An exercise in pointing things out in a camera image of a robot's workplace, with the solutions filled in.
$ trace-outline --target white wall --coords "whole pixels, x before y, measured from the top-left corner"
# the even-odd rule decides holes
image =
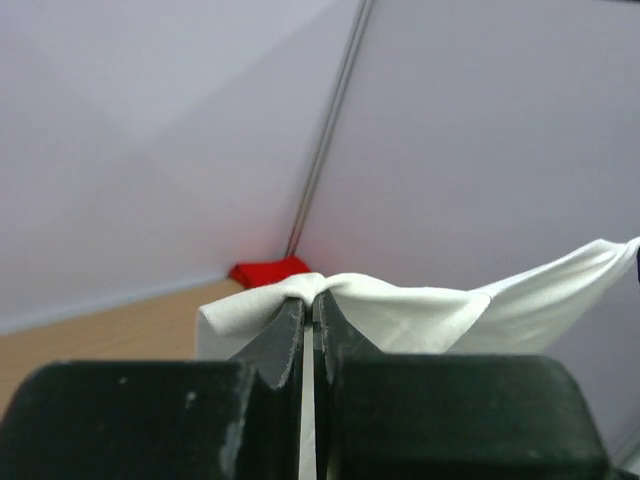
[[[282,255],[357,2],[0,6],[0,332]]]
[[[378,2],[298,254],[467,289],[639,235],[639,25],[624,2]],[[612,447],[640,407],[626,280],[553,351]]]

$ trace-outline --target red object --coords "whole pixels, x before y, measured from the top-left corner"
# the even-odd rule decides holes
[[[245,288],[254,288],[277,283],[291,275],[310,271],[298,257],[287,257],[270,263],[238,263],[231,269],[229,276]]]

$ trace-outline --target lavender wall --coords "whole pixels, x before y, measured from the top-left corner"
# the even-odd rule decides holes
[[[357,1],[0,6],[0,333],[284,252]]]
[[[639,25],[624,2],[378,2],[298,253],[469,289],[640,235]],[[640,407],[639,312],[630,275],[552,350],[612,448]]]

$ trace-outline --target white towel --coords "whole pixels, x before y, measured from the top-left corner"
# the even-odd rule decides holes
[[[471,291],[403,288],[357,273],[294,275],[200,307],[198,336],[253,336],[285,298],[311,306],[331,289],[345,317],[386,352],[541,352],[633,265],[639,247],[640,237],[595,240]]]

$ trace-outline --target wooden floor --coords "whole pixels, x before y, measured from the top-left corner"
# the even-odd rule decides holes
[[[197,308],[241,290],[224,280],[0,337],[0,415],[22,379],[53,360],[192,358]]]

